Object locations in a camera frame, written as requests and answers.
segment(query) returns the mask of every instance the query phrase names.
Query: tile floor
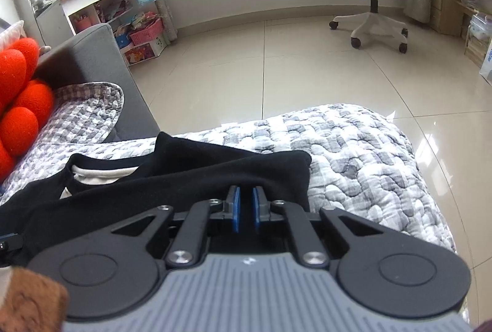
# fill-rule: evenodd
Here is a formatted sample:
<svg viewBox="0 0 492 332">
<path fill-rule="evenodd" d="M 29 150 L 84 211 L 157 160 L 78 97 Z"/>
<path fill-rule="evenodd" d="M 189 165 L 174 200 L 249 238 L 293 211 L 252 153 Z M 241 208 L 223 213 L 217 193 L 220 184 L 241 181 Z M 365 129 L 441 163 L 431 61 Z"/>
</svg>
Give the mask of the tile floor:
<svg viewBox="0 0 492 332">
<path fill-rule="evenodd" d="M 393 118 L 472 269 L 473 324 L 492 318 L 492 87 L 459 38 L 409 25 L 408 53 L 388 36 L 350 46 L 332 17 L 244 24 L 180 39 L 131 71 L 170 134 L 327 103 Z"/>
</svg>

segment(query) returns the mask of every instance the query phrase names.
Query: gray sofa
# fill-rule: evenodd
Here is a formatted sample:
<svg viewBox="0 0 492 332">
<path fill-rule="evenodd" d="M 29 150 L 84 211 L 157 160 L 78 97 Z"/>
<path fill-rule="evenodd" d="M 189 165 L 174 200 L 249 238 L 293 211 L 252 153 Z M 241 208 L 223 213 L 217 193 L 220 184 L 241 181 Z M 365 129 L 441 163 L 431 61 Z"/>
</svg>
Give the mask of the gray sofa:
<svg viewBox="0 0 492 332">
<path fill-rule="evenodd" d="M 125 104 L 105 142 L 153 138 L 160 129 L 133 80 L 108 24 L 91 26 L 42 55 L 35 78 L 53 89 L 85 82 L 113 82 Z"/>
</svg>

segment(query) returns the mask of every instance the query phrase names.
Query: red plush toy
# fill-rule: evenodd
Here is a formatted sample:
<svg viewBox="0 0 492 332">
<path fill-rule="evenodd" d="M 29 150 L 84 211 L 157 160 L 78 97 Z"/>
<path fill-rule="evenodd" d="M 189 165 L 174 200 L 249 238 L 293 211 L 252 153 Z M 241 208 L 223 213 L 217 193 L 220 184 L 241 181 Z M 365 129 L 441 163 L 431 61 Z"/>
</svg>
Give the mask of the red plush toy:
<svg viewBox="0 0 492 332">
<path fill-rule="evenodd" d="M 29 150 L 53 110 L 50 87 L 30 80 L 38 57 L 38 43 L 31 38 L 0 52 L 0 181 Z"/>
</svg>

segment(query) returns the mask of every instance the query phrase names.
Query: gray checkered blanket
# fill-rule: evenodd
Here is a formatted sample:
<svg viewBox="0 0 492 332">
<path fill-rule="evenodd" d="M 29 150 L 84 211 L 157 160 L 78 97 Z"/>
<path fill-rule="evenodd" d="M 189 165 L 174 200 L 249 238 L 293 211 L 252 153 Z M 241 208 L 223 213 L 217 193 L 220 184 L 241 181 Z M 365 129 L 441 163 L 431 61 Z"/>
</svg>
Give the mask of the gray checkered blanket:
<svg viewBox="0 0 492 332">
<path fill-rule="evenodd" d="M 113 129 L 123 108 L 123 91 L 114 83 L 69 85 L 54 93 L 55 111 L 34 147 L 41 143 L 100 143 Z"/>
<path fill-rule="evenodd" d="M 58 172 L 72 153 L 83 152 L 83 147 L 97 151 L 95 145 L 112 131 L 124 102 L 121 88 L 109 82 L 65 86 L 54 94 L 55 111 L 3 182 L 0 205 L 31 180 Z"/>
<path fill-rule="evenodd" d="M 307 151 L 312 157 L 307 192 L 311 211 L 336 206 L 456 251 L 408 138 L 393 123 L 366 108 L 320 106 L 179 137 L 264 154 Z M 38 141 L 4 182 L 0 204 L 30 181 L 61 170 L 73 153 L 126 158 L 150 153 L 154 143 L 155 138 L 95 144 Z"/>
</svg>

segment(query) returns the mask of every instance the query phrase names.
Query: black cloth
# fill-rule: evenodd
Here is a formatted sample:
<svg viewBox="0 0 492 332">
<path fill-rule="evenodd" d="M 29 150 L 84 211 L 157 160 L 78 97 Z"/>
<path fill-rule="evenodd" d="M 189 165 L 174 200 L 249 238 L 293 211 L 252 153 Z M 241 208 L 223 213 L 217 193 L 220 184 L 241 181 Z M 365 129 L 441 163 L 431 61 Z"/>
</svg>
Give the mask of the black cloth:
<svg viewBox="0 0 492 332">
<path fill-rule="evenodd" d="M 262 186 L 269 200 L 296 202 L 309 211 L 310 164 L 311 156 L 303 151 L 263 155 L 163 132 L 146 156 L 95 160 L 74 154 L 62 171 L 29 183 L 0 206 L 0 236 L 24 237 L 23 249 L 2 260 L 25 266 L 47 247 L 162 204 L 179 212 L 200 200 L 225 199 L 232 185 Z M 73 178 L 73 165 L 93 170 L 139 167 L 111 184 L 84 185 Z M 60 199 L 65 187 L 72 196 Z"/>
</svg>

